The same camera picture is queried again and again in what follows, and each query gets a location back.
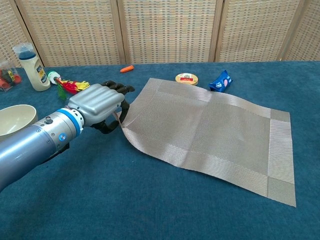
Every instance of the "bottle label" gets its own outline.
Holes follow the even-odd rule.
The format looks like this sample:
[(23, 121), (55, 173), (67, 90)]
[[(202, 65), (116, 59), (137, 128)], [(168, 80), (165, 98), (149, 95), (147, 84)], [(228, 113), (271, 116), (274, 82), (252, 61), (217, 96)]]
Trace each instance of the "bottle label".
[(45, 70), (42, 68), (42, 66), (39, 65), (36, 68), (36, 71), (38, 72), (41, 82), (44, 84), (47, 81), (47, 75), (45, 73)]

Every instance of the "orange carrot toy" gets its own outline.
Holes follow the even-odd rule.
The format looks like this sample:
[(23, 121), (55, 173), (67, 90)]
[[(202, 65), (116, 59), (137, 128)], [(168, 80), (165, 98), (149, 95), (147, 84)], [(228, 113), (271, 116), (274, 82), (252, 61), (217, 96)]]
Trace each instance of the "orange carrot toy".
[(129, 72), (131, 70), (134, 69), (134, 66), (133, 65), (130, 65), (130, 66), (127, 66), (127, 67), (124, 67), (120, 70), (120, 73), (126, 73), (126, 72)]

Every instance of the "red label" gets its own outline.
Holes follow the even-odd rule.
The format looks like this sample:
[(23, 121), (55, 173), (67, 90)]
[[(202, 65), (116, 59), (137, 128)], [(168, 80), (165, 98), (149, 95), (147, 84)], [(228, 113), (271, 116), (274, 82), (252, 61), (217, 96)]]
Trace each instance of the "red label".
[(189, 78), (189, 77), (181, 77), (180, 81), (189, 81), (192, 82), (194, 79), (193, 78)]

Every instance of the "yellow lid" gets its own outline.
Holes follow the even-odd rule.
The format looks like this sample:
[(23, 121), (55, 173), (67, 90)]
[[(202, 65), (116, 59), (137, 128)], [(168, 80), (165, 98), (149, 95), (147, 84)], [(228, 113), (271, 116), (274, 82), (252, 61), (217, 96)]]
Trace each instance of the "yellow lid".
[(175, 80), (178, 83), (189, 84), (189, 85), (197, 85), (198, 77), (192, 73), (180, 73), (175, 77)]

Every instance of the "blue ring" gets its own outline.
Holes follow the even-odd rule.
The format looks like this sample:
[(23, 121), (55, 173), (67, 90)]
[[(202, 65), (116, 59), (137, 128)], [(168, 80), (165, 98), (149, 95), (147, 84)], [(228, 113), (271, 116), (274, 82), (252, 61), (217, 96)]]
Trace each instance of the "blue ring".
[(77, 120), (76, 120), (76, 118), (74, 117), (74, 116), (72, 116), (72, 114), (70, 114), (68, 111), (66, 111), (66, 110), (63, 110), (63, 109), (59, 109), (59, 110), (57, 110), (57, 112), (59, 112), (59, 113), (62, 113), (62, 114), (64, 114), (64, 115), (66, 115), (71, 121), (72, 121), (72, 123), (74, 124), (74, 126), (75, 126), (75, 130), (76, 130), (76, 137), (78, 137), (79, 136), (79, 134), (80, 134), (80, 126), (79, 126), (79, 124), (78, 124), (78, 122), (77, 122)]

